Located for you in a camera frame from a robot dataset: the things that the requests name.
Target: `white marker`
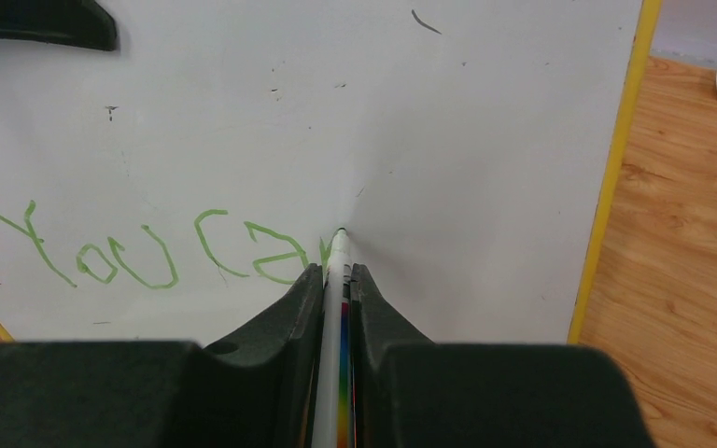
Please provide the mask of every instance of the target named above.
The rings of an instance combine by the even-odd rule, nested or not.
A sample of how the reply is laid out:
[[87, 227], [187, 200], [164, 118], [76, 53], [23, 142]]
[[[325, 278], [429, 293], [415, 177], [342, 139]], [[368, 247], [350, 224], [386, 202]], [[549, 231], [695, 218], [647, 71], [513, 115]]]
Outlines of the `white marker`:
[[312, 448], [353, 446], [350, 366], [350, 239], [339, 229], [331, 240], [323, 298], [323, 341], [317, 373]]

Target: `white board surface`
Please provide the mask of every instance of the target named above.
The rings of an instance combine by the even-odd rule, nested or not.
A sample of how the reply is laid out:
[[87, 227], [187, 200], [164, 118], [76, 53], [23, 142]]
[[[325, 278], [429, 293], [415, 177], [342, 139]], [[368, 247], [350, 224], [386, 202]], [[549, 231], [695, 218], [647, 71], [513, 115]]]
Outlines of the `white board surface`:
[[14, 337], [209, 343], [345, 225], [431, 338], [565, 341], [639, 0], [100, 3], [119, 52], [0, 41]]

